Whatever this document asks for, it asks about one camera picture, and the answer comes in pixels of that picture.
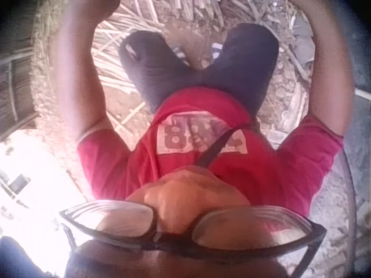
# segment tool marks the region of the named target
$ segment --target red t-shirt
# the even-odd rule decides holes
[[[250,122],[248,112],[231,96],[193,87],[161,105],[133,152],[115,131],[100,130],[78,145],[78,153],[94,196],[125,200],[148,182],[194,164],[225,131]],[[278,150],[256,131],[236,131],[209,170],[238,188],[252,205],[307,215],[341,147],[341,137],[306,116]]]

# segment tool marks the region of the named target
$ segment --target dark shorts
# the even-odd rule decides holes
[[[205,86],[229,93],[256,116],[272,78],[278,48],[277,39],[268,29],[243,23],[229,31],[219,57],[202,71],[185,65],[155,32],[132,33],[122,42],[119,55],[152,112],[180,89]]]

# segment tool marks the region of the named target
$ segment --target dark strap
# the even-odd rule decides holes
[[[233,129],[229,129],[229,131],[225,132],[221,137],[219,137],[214,144],[210,146],[210,148],[204,152],[200,158],[197,159],[194,165],[207,168],[209,165],[214,161],[214,159],[218,156],[221,149],[227,144],[228,140],[231,136],[239,129],[251,129],[251,124],[245,124]]]

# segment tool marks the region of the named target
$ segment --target raised arm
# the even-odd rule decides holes
[[[307,15],[315,40],[309,113],[337,135],[344,135],[354,100],[352,67],[330,0],[291,0]]]
[[[119,0],[71,0],[56,43],[56,88],[69,133],[80,142],[90,133],[112,129],[103,88],[91,55],[94,30]]]

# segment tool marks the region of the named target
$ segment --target sleeve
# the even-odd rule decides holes
[[[286,207],[308,215],[313,196],[330,172],[343,138],[313,116],[306,116],[277,150],[278,175]]]
[[[130,150],[113,130],[88,135],[77,147],[81,165],[96,199],[124,200]]]

